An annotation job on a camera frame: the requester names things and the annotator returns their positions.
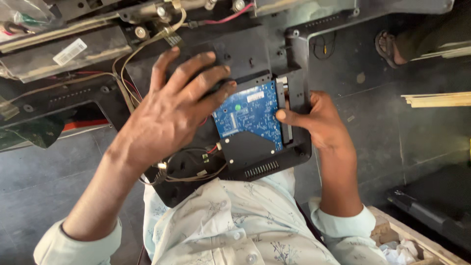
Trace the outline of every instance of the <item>plastic bag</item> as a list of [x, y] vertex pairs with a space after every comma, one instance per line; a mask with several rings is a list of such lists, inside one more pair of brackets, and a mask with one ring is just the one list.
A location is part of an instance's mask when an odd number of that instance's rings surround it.
[[[43, 0], [0, 0], [0, 22], [14, 24], [36, 33], [62, 24]], [[24, 33], [9, 33], [2, 29], [0, 42], [10, 40]]]
[[393, 265], [409, 265], [419, 261], [417, 249], [411, 241], [402, 240], [397, 242], [388, 242], [380, 246], [381, 251], [386, 256], [386, 260]]

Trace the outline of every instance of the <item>green cloth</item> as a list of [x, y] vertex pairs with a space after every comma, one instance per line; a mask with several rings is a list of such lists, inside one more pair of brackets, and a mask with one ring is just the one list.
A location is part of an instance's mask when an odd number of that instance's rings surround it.
[[58, 139], [64, 125], [62, 115], [51, 115], [0, 129], [0, 150], [24, 141], [46, 149]]

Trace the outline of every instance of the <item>blue circuit board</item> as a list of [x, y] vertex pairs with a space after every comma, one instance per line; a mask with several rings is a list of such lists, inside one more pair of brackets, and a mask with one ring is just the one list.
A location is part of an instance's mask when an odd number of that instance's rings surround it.
[[275, 143], [280, 151], [280, 122], [275, 81], [256, 86], [228, 97], [212, 116], [221, 138], [249, 131]]

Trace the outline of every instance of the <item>red wire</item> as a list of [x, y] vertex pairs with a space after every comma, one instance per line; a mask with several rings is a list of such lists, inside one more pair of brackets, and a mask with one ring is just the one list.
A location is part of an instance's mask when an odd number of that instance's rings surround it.
[[[103, 71], [79, 71], [79, 72], [76, 72], [76, 74], [84, 74], [84, 75], [87, 75], [87, 74], [101, 74], [101, 73], [104, 73], [104, 72]], [[124, 79], [124, 81], [134, 89], [136, 94], [142, 100], [142, 97], [141, 97], [141, 95], [139, 95], [139, 92], [138, 92], [137, 88], [131, 82], [129, 82], [128, 80]]]
[[79, 71], [77, 74], [101, 74], [103, 71]]
[[245, 11], [247, 11], [247, 10], [248, 10], [250, 7], [252, 7], [252, 6], [253, 6], [253, 3], [250, 3], [250, 4], [248, 4], [247, 6], [245, 6], [242, 10], [240, 10], [239, 12], [237, 12], [237, 13], [235, 13], [235, 14], [232, 14], [232, 15], [230, 15], [230, 16], [228, 16], [228, 17], [226, 17], [226, 18], [223, 18], [223, 19], [221, 19], [221, 20], [218, 20], [218, 21], [216, 21], [216, 20], [204, 20], [204, 22], [205, 22], [206, 24], [222, 24], [222, 23], [225, 23], [225, 22], [227, 22], [227, 21], [229, 21], [229, 20], [232, 20], [232, 19], [234, 19], [234, 18], [240, 16], [242, 13], [244, 13]]
[[132, 86], [132, 88], [134, 89], [134, 91], [137, 93], [137, 95], [139, 96], [139, 98], [142, 100], [142, 97], [141, 95], [139, 95], [139, 92], [138, 92], [138, 89], [131, 83], [129, 82], [128, 80], [126, 79], [123, 79], [126, 83], [128, 83], [128, 85]]
[[207, 120], [208, 120], [208, 116], [206, 116], [206, 118], [204, 118], [204, 121], [202, 123], [200, 123], [199, 126], [200, 127], [203, 126], [206, 123]]
[[211, 152], [213, 152], [214, 150], [216, 150], [217, 147], [218, 147], [218, 145], [216, 145], [215, 147], [213, 147], [213, 149], [211, 149], [210, 151], [207, 151], [206, 153], [211, 154]]

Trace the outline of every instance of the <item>foot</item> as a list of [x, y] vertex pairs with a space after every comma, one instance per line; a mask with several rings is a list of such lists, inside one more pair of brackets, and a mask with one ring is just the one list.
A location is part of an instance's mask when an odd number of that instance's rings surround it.
[[396, 46], [396, 40], [394, 38], [393, 35], [387, 33], [387, 32], [384, 32], [382, 34], [382, 36], [380, 37], [379, 39], [379, 45], [380, 45], [380, 48], [382, 51], [386, 52], [387, 50], [387, 38], [392, 38], [393, 39], [393, 42], [392, 42], [392, 46], [394, 48], [394, 62], [397, 64], [397, 65], [403, 65], [405, 63], [407, 63], [406, 59], [402, 58], [401, 57], [401, 54], [399, 53], [399, 50], [398, 50], [398, 47]]

